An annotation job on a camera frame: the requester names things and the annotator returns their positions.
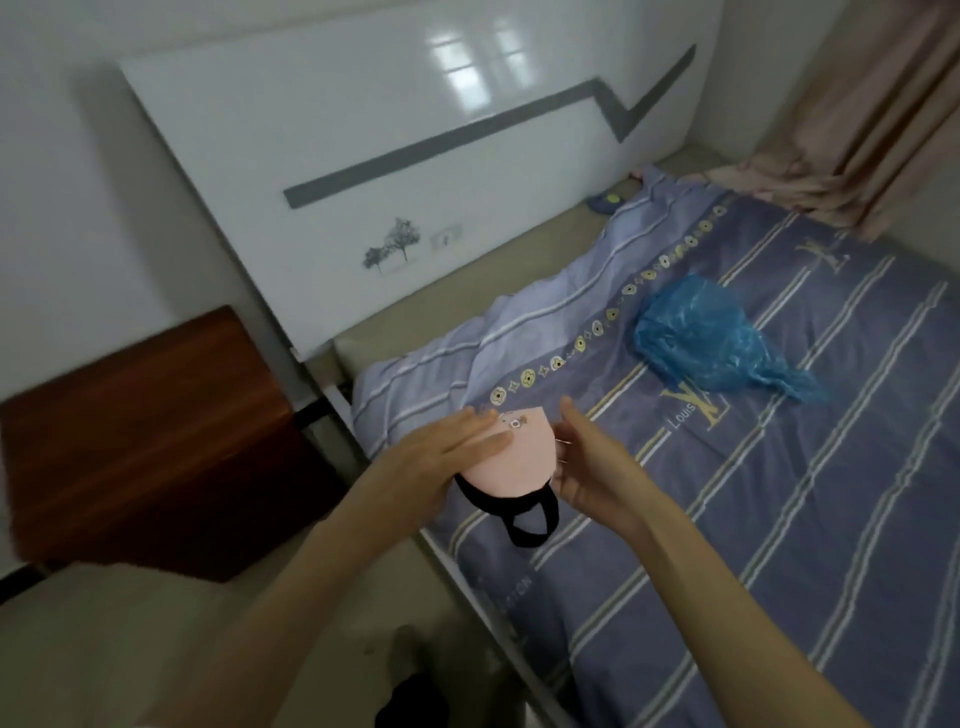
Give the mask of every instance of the beige mattress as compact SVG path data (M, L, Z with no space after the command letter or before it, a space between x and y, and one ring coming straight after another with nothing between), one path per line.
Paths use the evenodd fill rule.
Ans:
M724 163L710 149L687 146L659 167L682 177ZM612 191L629 198L639 189L639 182L625 180ZM321 386L339 384L374 362L418 349L482 314L498 296L559 273L593 244L608 219L577 205L344 331L307 369Z

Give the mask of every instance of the tree illustration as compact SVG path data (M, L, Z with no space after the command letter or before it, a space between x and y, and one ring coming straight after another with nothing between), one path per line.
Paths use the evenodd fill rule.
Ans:
M363 256L363 267L368 271L375 265L380 270L380 263L387 259L390 254L386 248L369 248Z
M407 248L420 242L420 230L410 220L397 217L396 223L383 242L385 250L400 251L403 253L403 259L407 260Z

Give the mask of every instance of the blue plastic bag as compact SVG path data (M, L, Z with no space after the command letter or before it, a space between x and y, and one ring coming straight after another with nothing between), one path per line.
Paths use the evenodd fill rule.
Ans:
M763 385L800 401L826 398L810 372L787 364L747 321L729 290L698 276L644 302L634 345L671 389L681 381L704 392Z

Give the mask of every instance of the headboard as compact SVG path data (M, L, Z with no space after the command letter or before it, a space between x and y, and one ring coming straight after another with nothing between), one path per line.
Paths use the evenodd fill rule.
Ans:
M306 359L683 143L722 0L441 0L122 67Z

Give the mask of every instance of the person's right arm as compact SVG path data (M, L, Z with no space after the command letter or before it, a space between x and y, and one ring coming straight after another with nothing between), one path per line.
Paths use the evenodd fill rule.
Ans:
M720 555L634 458L569 398L558 494L636 553L731 728L868 726L767 617Z

